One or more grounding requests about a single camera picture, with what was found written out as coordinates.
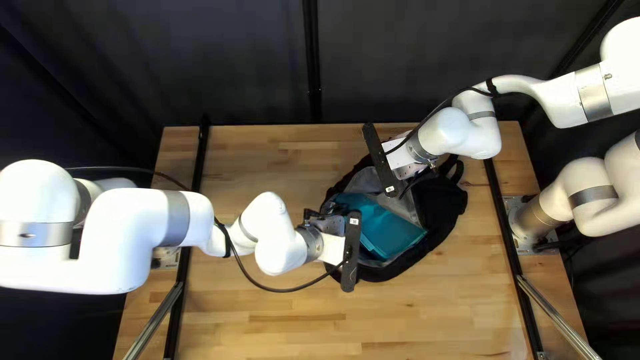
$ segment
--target black metal rail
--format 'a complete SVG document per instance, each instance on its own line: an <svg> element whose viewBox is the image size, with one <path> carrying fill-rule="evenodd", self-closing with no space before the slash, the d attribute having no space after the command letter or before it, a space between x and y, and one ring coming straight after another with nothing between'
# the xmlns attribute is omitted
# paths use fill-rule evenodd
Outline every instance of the black metal rail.
<svg viewBox="0 0 640 360"><path fill-rule="evenodd" d="M502 200L502 192L500 191L500 183L498 177L495 174L495 167L493 167L493 160L486 159L484 161L484 169L486 170L486 176L489 179L489 187L491 188L491 196L493 199L493 205L495 206L495 212L498 215L498 221L500 223L500 231L502 232L502 241L507 252L507 259L509 260L509 269L511 270L511 276L513 278L513 286L515 286L516 294L518 295L518 304L522 312L522 319L524 320L525 330L527 331L527 337L529 344L533 352L533 358L537 359L538 352L542 352L542 342L540 341L540 335L538 334L538 326L536 325L536 318L533 315L533 308L527 294L518 286L517 276L522 275L522 267L520 266L520 260L518 259L518 252L513 244L513 237L511 236L511 228L509 226L509 217L507 211L504 209L504 202Z"/></svg>
<svg viewBox="0 0 640 360"><path fill-rule="evenodd" d="M202 184L202 172L204 171L204 160L207 152L207 142L209 140L209 118L203 115L200 121L200 131L198 132L198 150L196 162L193 167L193 178L191 179L191 191L200 192ZM187 292L187 275L189 273L189 262L191 261L191 247L183 247L180 250L180 263L178 264L178 274L176 283L182 282L183 287L178 299L171 308L169 317L169 328L164 342L164 360L174 360L178 351L178 340L180 338L180 323L184 310L184 297Z"/></svg>

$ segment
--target black backpack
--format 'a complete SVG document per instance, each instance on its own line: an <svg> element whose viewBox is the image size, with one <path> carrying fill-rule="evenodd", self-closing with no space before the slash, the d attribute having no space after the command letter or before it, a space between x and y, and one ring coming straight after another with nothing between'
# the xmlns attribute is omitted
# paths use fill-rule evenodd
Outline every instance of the black backpack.
<svg viewBox="0 0 640 360"><path fill-rule="evenodd" d="M372 166L371 155L362 158L352 171L327 190L323 204L334 195L344 192L355 174ZM448 178L447 174L453 166L456 170L451 178ZM408 186L411 189L420 225L428 229L428 232L416 244L383 266L371 266L358 261L358 280L381 282L393 279L424 258L446 239L456 225L458 216L462 215L467 208L467 192L457 185L463 171L464 164L458 160L458 156L450 155L437 170L425 170L405 182L405 188ZM324 267L329 271L333 265L325 263ZM334 272L332 277L340 282L340 272Z"/></svg>

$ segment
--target metal mounting plate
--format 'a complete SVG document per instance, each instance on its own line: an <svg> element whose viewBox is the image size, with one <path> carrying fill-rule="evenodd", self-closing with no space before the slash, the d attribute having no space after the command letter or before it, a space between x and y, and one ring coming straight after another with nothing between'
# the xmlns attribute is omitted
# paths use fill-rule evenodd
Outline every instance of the metal mounting plate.
<svg viewBox="0 0 640 360"><path fill-rule="evenodd" d="M509 215L509 222L511 222L511 219L515 216L518 209L520 209L522 206L524 206L524 204L526 204L526 202L522 201L522 197L523 195L502 197L502 203L504 204L504 209L507 211L507 214ZM513 237L513 244L516 247L518 256L558 254L557 249L545 249L545 250L536 252L533 250L534 244L525 243L524 241L518 241L518 237L513 233L511 233L511 236ZM547 239L549 240L549 242L558 241L558 236L556 234L556 231L552 230L550 233L548 233Z"/></svg>

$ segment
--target vertical pole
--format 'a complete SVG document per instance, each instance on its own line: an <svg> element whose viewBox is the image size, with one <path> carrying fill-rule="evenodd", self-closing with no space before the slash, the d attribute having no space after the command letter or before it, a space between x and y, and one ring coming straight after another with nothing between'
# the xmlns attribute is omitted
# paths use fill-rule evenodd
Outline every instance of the vertical pole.
<svg viewBox="0 0 640 360"><path fill-rule="evenodd" d="M320 47L318 41L318 2L302 0L305 27L305 49L307 51L307 82L311 121L322 119L322 85L320 79Z"/></svg>
<svg viewBox="0 0 640 360"><path fill-rule="evenodd" d="M193 178L191 179L191 191L200 192L202 184L202 172L204 171L204 160L207 152L207 141L209 140L209 118L207 115L202 116L200 121L200 131L198 132L198 150L196 153L196 162L193 167ZM181 282L184 286L178 299L171 308L171 317L169 317L169 328L164 342L164 360L174 360L178 351L178 340L180 337L180 323L182 320L182 312L184 310L184 297L187 292L187 274L189 273L189 262L191 261L191 247L183 247L180 250L180 263L178 264L178 274L176 281Z"/></svg>
<svg viewBox="0 0 640 360"><path fill-rule="evenodd" d="M500 223L500 231L502 232L502 241L507 252L507 259L509 260L509 269L511 270L511 277L513 278L513 284L516 288L516 294L518 296L518 304L520 305L520 312L522 313L522 320L524 321L525 330L527 331L527 338L529 339L529 346L533 352L533 358L537 359L537 353L542 352L542 342L540 341L540 335L538 334L538 326L536 325L536 318L533 315L533 308L527 294L518 286L518 276L522 275L522 267L520 267L520 260L518 259L518 252L515 245L513 245L513 237L511 236L511 228L509 226L509 217L507 211L504 209L504 202L502 200L502 192L500 191L500 183L498 182L498 176L495 174L495 167L493 167L493 160L486 159L484 161L484 169L486 170L486 176L489 179L489 187L491 188L491 195L493 199L493 205L495 206L495 212L498 216L498 222Z"/></svg>

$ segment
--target silver joint ring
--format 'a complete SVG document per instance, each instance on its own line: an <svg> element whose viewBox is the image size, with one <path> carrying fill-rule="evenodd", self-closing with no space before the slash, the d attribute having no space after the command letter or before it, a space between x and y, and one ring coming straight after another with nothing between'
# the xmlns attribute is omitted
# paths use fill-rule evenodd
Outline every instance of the silver joint ring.
<svg viewBox="0 0 640 360"><path fill-rule="evenodd" d="M576 71L575 84L587 121L592 122L613 116L600 64Z"/></svg>
<svg viewBox="0 0 640 360"><path fill-rule="evenodd" d="M166 234L158 247L179 246L189 231L189 202L181 192L161 190L166 196L168 206L168 219Z"/></svg>
<svg viewBox="0 0 640 360"><path fill-rule="evenodd" d="M0 221L0 246L52 247L71 243L73 222Z"/></svg>
<svg viewBox="0 0 640 360"><path fill-rule="evenodd" d="M320 257L324 248L324 242L322 240L322 233L315 226L303 226L296 227L296 231L302 235L302 238L307 243L307 258L305 264L309 263Z"/></svg>

